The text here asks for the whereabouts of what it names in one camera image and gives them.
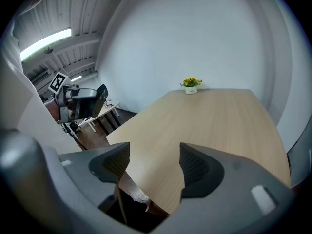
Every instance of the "wooden floor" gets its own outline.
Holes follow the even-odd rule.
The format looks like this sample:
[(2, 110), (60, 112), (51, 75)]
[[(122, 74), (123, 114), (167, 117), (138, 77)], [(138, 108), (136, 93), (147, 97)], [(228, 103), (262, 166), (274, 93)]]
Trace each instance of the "wooden floor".
[[(136, 115), (135, 113), (126, 112), (126, 111), (122, 111), (119, 109), (117, 109), (117, 111), (119, 113), (119, 117), (117, 115), (116, 117), (121, 125), (125, 123), (126, 121), (128, 121), (129, 119), (131, 119), (134, 115)], [(115, 126), (117, 127), (117, 124), (115, 123), (115, 120), (113, 119), (111, 114), (108, 113), (107, 116), (109, 117), (111, 122), (113, 122)], [(100, 117), (99, 120), (102, 122), (102, 124), (104, 125), (104, 127), (107, 129), (109, 133), (113, 131), (112, 127), (110, 126), (110, 124), (108, 124), (105, 117)], [(88, 150), (100, 148), (104, 146), (109, 146), (109, 143), (106, 139), (106, 133), (103, 131), (103, 129), (99, 126), (99, 124), (96, 121), (94, 121), (94, 124), (96, 125), (95, 126), (96, 132), (93, 132), (91, 127), (88, 124), (86, 124), (82, 126), (81, 132), (77, 133), (78, 140)]]

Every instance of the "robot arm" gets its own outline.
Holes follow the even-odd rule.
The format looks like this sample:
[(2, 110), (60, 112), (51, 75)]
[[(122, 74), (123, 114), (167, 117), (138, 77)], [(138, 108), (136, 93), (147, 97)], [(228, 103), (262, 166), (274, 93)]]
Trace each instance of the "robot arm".
[(79, 88), (60, 72), (55, 75), (49, 89), (55, 94), (54, 100), (45, 106), (57, 123), (97, 117), (108, 96), (104, 84), (96, 90)]

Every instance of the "ceiling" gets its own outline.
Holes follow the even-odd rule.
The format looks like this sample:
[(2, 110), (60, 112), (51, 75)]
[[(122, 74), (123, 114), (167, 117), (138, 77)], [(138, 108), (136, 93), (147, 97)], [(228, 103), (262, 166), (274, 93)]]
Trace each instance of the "ceiling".
[(72, 29), (72, 36), (41, 49), (23, 61), (24, 74), (34, 80), (50, 70), (66, 71), (70, 77), (94, 72), (102, 35), (121, 0), (43, 0), (17, 17), (14, 36), (21, 51), (53, 33)]

